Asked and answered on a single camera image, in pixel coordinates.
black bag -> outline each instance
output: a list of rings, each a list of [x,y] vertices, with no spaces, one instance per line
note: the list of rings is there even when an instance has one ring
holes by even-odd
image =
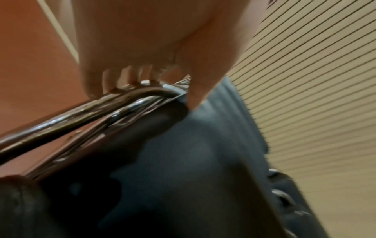
[[[228,78],[105,134],[37,178],[72,237],[328,237]]]

orange wall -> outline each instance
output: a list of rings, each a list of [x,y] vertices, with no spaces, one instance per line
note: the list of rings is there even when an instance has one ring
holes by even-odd
[[[0,1],[0,30],[0,133],[85,100],[76,62],[36,0]],[[59,143],[0,167],[0,176]]]

hand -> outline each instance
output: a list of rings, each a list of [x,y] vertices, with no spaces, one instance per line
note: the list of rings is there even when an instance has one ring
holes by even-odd
[[[189,74],[195,109],[240,57],[268,0],[74,0],[83,85],[90,98],[129,84]]]

